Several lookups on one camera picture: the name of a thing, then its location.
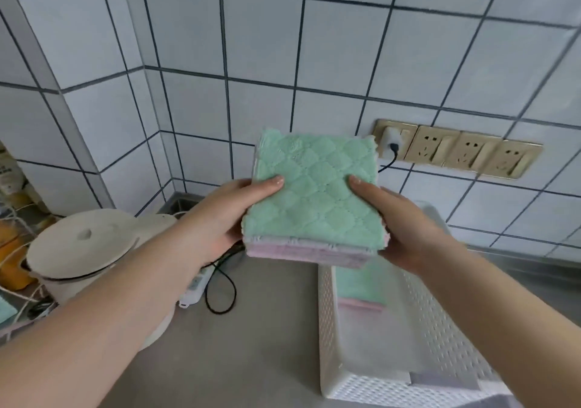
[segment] white plug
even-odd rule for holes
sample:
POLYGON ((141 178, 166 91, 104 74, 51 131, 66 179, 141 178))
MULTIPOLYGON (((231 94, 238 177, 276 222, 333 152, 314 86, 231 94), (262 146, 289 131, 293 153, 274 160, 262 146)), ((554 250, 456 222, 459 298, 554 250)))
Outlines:
POLYGON ((396 150, 399 150, 402 147, 403 137, 400 130, 394 127, 387 127, 383 130, 381 140, 379 141, 379 148, 382 151, 381 157, 383 159, 393 160, 395 158, 395 152, 393 149, 396 148, 396 150))

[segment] person's left hand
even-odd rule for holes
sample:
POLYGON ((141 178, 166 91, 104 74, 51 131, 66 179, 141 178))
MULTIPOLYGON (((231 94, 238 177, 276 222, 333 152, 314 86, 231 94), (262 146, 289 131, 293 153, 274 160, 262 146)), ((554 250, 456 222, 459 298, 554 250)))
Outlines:
POLYGON ((196 226, 203 236, 206 263, 218 259, 242 238, 241 219, 246 209, 274 194, 284 185, 282 176, 251 184, 242 178, 223 184, 210 193, 180 220, 196 226))

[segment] hand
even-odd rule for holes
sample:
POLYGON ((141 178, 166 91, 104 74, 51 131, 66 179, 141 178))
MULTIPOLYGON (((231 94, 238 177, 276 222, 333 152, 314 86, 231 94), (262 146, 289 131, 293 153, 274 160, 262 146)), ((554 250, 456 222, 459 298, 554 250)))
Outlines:
POLYGON ((394 265, 420 275, 430 248, 452 238, 402 195, 356 176, 349 176, 349 185, 383 216, 391 238, 388 247, 379 254, 394 265))
POLYGON ((197 226, 204 247, 205 263, 218 259, 242 239, 241 219, 246 209, 274 194, 284 185, 282 176, 251 184, 251 179, 232 180, 214 190, 180 220, 197 226))

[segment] person's right arm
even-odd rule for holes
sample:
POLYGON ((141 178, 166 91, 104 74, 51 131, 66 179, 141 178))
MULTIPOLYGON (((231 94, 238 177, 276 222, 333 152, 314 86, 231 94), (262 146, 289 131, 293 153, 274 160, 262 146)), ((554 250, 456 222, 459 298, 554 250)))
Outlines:
POLYGON ((410 200, 351 176, 382 214, 382 255, 419 276, 527 408, 581 406, 581 328, 446 234, 410 200))

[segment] orange object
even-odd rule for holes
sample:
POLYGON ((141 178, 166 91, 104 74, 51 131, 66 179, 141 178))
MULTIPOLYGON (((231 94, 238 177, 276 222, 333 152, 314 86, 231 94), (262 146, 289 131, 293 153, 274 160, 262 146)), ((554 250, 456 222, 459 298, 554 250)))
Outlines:
POLYGON ((23 244, 16 229, 0 222, 0 286, 12 291, 21 290, 35 281, 20 267, 27 252, 26 246, 21 247, 23 244))

